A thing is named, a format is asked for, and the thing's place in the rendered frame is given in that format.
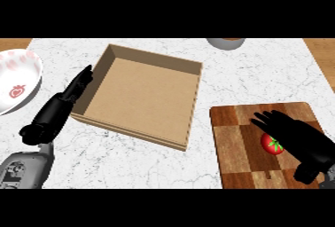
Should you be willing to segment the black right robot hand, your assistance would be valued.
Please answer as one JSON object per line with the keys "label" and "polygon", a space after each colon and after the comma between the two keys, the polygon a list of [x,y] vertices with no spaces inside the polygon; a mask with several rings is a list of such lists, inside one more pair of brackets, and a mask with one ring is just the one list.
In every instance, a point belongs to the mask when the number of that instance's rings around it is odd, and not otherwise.
{"label": "black right robot hand", "polygon": [[328,173],[335,165],[335,143],[304,121],[272,110],[254,113],[249,121],[279,142],[286,152],[300,160],[294,178],[311,184],[319,173]]}

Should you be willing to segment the white bowl with red print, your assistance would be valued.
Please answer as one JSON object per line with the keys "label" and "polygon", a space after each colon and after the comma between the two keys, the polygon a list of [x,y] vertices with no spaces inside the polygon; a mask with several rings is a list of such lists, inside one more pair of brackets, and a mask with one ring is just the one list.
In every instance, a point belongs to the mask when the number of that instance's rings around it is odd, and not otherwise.
{"label": "white bowl with red print", "polygon": [[0,115],[15,112],[34,99],[41,85],[40,56],[27,49],[0,52]]}

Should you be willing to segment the wooden cutting board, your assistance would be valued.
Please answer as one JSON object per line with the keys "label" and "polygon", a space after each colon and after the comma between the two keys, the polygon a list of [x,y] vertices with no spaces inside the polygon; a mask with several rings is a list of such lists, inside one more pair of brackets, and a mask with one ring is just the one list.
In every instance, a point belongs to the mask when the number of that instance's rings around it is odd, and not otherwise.
{"label": "wooden cutting board", "polygon": [[241,106],[214,106],[210,109],[214,146],[224,189],[306,189],[319,188],[325,175],[311,184],[295,181],[300,161],[289,152],[269,154],[260,144],[263,131],[249,122],[254,113],[277,110],[322,130],[311,107],[306,102]]}

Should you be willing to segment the red tomato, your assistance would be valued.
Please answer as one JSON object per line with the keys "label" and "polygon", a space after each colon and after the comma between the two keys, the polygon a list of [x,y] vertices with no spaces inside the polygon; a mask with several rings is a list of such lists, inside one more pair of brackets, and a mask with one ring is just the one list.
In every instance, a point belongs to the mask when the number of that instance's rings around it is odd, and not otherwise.
{"label": "red tomato", "polygon": [[272,155],[277,155],[283,152],[283,147],[280,146],[279,141],[267,133],[261,135],[260,145],[264,151]]}

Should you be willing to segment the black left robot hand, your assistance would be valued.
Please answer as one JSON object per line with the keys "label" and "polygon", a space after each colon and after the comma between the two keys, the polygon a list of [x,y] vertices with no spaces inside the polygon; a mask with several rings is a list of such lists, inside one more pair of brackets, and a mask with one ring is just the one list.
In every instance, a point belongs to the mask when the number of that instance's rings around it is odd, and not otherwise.
{"label": "black left robot hand", "polygon": [[31,124],[21,129],[19,135],[22,136],[24,144],[49,144],[58,137],[72,112],[75,101],[80,99],[92,80],[92,66],[87,66],[75,76],[63,92],[58,92],[46,102]]}

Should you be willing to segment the grey round cup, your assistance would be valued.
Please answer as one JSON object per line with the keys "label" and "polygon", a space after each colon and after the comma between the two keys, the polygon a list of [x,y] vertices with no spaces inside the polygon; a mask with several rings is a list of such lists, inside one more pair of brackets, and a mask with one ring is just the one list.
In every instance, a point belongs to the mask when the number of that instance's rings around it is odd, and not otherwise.
{"label": "grey round cup", "polygon": [[245,42],[245,39],[208,38],[207,41],[217,49],[232,51],[241,47],[242,43]]}

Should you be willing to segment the open cardboard box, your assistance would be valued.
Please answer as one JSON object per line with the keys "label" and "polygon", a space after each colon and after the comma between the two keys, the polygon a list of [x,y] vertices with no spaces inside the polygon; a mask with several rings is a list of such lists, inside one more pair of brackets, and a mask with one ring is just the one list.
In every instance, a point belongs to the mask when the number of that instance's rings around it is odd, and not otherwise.
{"label": "open cardboard box", "polygon": [[71,116],[183,151],[201,76],[199,62],[111,44]]}

